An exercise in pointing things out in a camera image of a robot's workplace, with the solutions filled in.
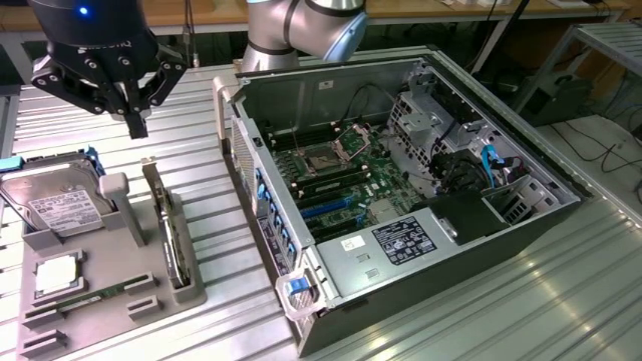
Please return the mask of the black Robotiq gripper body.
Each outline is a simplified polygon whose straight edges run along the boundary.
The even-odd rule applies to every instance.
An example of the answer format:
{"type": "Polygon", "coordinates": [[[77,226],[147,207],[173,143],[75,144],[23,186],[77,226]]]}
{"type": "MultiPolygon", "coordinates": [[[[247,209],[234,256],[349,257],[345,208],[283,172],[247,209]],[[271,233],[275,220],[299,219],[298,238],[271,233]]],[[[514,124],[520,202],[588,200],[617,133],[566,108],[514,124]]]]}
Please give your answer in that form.
{"type": "Polygon", "coordinates": [[[31,1],[30,6],[62,73],[97,85],[139,82],[159,52],[141,1],[31,1]]]}

